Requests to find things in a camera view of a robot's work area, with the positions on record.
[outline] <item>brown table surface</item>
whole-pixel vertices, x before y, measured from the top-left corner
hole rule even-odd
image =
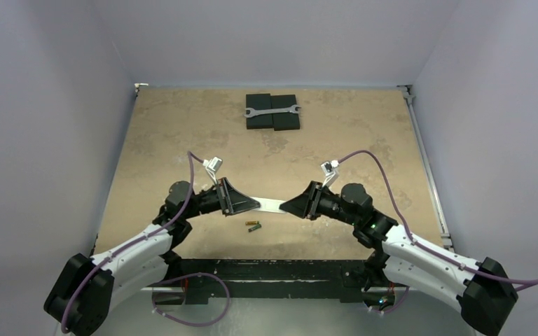
[[[302,106],[301,129],[247,130],[245,95],[295,94]],[[289,200],[311,180],[323,181],[320,164],[357,149],[381,160],[399,208],[412,231],[441,245],[427,177],[405,101],[396,90],[142,88],[104,212],[96,251],[131,238],[158,214],[168,188],[188,180],[186,151],[223,159],[219,176],[252,197]],[[340,166],[331,186],[363,183],[377,209],[397,218],[382,176],[367,155]],[[195,162],[195,190],[211,180]],[[245,221],[261,221],[248,233]],[[189,222],[193,231],[175,251],[183,258],[364,259],[370,251],[352,227],[321,217],[249,211],[224,217],[212,213]]]

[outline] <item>cable connector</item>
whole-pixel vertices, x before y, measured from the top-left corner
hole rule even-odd
[[[205,167],[207,175],[209,175],[214,184],[217,184],[217,178],[215,177],[215,174],[217,174],[222,163],[222,159],[217,156],[215,156],[211,160],[203,160],[203,167]]]
[[[328,188],[339,177],[339,170],[337,169],[338,167],[339,161],[337,160],[327,161],[321,164],[321,169],[323,169],[325,174],[325,179],[323,182],[324,187]]]

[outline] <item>green battery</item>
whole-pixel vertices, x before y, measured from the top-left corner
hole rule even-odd
[[[254,230],[257,230],[257,229],[260,229],[261,228],[261,224],[257,224],[251,228],[249,228],[249,232],[253,232]]]

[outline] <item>wrench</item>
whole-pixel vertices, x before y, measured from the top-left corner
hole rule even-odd
[[[244,114],[247,118],[256,117],[263,114],[271,114],[271,113],[295,113],[298,114],[298,109],[301,109],[300,105],[292,105],[290,107],[285,108],[272,108],[270,110],[255,110],[254,108],[247,108],[246,113]]]

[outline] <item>black box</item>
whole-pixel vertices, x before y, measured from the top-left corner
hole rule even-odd
[[[271,94],[247,94],[247,109],[270,110]],[[261,128],[273,128],[273,115],[264,114],[256,117],[247,118],[247,130],[259,130]]]
[[[271,96],[272,109],[284,109],[292,105],[296,105],[295,94],[283,94],[280,96]],[[299,130],[300,116],[295,113],[274,113],[273,114],[273,129],[276,131]]]

